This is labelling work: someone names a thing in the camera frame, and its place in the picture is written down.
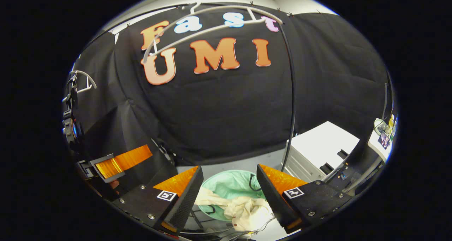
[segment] light blue letter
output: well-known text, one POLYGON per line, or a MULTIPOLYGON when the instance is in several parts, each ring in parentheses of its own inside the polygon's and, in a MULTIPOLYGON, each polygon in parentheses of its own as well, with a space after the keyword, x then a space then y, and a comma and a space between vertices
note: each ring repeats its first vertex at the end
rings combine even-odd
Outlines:
POLYGON ((199 23, 199 17, 191 16, 185 19, 179 20, 176 23, 178 26, 174 28, 175 33, 184 33, 188 31, 197 31, 202 25, 199 23))
MULTIPOLYGON (((243 14, 236 12, 228 12, 223 15, 223 18, 226 20, 225 25, 230 25, 238 22, 243 22, 243 14)), ((239 25, 231 25, 230 27, 242 27, 243 24, 239 25)))

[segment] black cable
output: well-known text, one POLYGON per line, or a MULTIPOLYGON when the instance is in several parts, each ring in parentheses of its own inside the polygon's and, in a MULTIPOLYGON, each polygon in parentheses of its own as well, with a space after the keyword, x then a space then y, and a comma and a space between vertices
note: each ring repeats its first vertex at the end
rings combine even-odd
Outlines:
POLYGON ((286 167, 287 157, 289 156, 289 150, 290 150, 290 144, 292 142, 293 137, 293 129, 295 127, 295 72, 293 68, 293 62, 292 62, 292 53, 290 52, 289 48, 289 42, 287 41, 286 34, 284 33, 283 28, 277 24, 278 27, 281 29, 282 37, 284 38, 284 43, 286 44, 286 50, 289 55, 289 64, 290 64, 290 78, 292 80, 292 116, 290 121, 290 135, 289 135, 289 141, 287 143, 287 149, 286 149, 286 155, 284 156, 284 162, 282 164, 281 171, 284 172, 284 167, 286 167))
POLYGON ((257 190, 255 190, 253 187, 251 187, 251 181, 253 180, 253 176, 254 176, 254 174, 251 174, 251 177, 250 177, 250 188, 253 190, 253 191, 255 191, 255 192, 258 192, 258 191, 260 191, 260 190, 262 190, 262 188, 259 188, 259 189, 257 189, 257 190))
POLYGON ((207 239, 207 240, 199 240, 199 241, 215 241, 215 240, 221 240, 221 239, 223 239, 223 238, 225 238, 225 237, 227 237, 227 236, 230 236, 230 235, 232 235, 232 234, 239 234, 239 233, 241 233, 242 235, 244 235, 244 234, 249 233, 249 231, 233 232, 233 233, 227 234, 226 236, 221 236, 221 237, 219 236, 218 238, 215 238, 215 239, 207 239))
POLYGON ((208 205, 208 206, 210 206, 213 209, 213 212, 207 212, 207 214, 213 214, 216 212, 215 207, 213 207, 212 205, 208 205))
POLYGON ((211 221, 214 221, 214 220, 216 220, 216 219, 210 219, 210 220, 205 220, 205 221, 200 221, 200 222, 211 222, 211 221))
POLYGON ((384 117, 385 117, 387 101, 388 101, 388 83, 385 83, 385 105, 383 107, 383 115, 381 115, 381 118, 383 120, 384 120, 384 117))

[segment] bottle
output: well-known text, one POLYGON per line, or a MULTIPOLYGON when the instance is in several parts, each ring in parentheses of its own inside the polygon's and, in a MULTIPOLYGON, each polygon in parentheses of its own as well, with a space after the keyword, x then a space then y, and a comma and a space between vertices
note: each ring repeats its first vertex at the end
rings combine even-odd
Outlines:
POLYGON ((394 122, 394 127, 392 128, 392 133, 391 133, 391 136, 389 137, 389 139, 392 141, 393 139, 394 139, 394 136, 396 135, 395 133, 395 131, 396 131, 396 128, 397 128, 397 118, 396 118, 396 120, 395 120, 395 122, 394 122))
POLYGON ((394 115, 391 115, 391 119, 389 119, 388 128, 386 129, 386 135, 391 134, 392 127, 394 127, 394 115))

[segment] gray floor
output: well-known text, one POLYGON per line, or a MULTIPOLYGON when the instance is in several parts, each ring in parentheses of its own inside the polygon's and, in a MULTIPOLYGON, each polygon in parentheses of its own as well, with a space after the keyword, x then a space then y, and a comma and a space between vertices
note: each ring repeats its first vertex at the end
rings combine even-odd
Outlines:
MULTIPOLYGON (((213 165, 202 165, 202 173, 204 176, 204 180, 207 180, 213 175, 216 175, 217 173, 226 171, 226 170, 248 170, 253 173, 256 173, 257 164, 263 164, 268 167, 272 167, 274 169, 281 169, 281 160, 283 159, 284 149, 271 152, 269 154, 263 154, 259 155, 253 158, 244 159, 244 160, 238 160, 234 162, 228 162, 223 164, 213 164, 213 165)), ((177 167, 177 170, 179 173, 184 172, 185 170, 191 169, 192 166, 186 166, 186 167, 177 167)), ((193 210, 197 211, 199 210, 197 205, 193 206, 193 210)), ((214 231, 219 230, 225 230, 231 227, 228 227, 226 224, 228 222, 223 222, 219 220, 212 220, 208 215, 204 214, 202 211, 195 212, 196 217, 201 222, 203 229, 207 231, 208 228, 213 228, 214 231)), ((187 223, 185 225, 186 229, 190 230, 198 230, 200 229, 199 225, 196 223, 195 219, 193 217, 189 217, 187 220, 187 223)), ((229 236, 226 236, 222 239, 222 241, 227 241, 230 238, 233 238, 234 230, 230 230, 221 234, 218 234, 219 236, 226 236, 230 234, 229 236)), ((264 231, 259 232, 257 235, 253 236, 252 239, 255 239, 257 241, 267 241, 267 240, 278 240, 281 238, 284 238, 288 236, 284 228, 282 228, 278 221, 275 219, 268 223, 267 227, 264 231)))

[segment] white cabinet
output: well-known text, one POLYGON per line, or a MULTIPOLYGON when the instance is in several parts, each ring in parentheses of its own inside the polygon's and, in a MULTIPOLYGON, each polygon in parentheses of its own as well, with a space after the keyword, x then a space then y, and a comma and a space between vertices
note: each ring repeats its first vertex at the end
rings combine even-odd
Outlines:
POLYGON ((327 175, 320 167, 325 163, 328 163, 333 169, 339 167, 343 159, 338 152, 343 150, 350 154, 358 141, 357 137, 337 125, 325 122, 292 138, 284 173, 308 183, 324 180, 327 175))

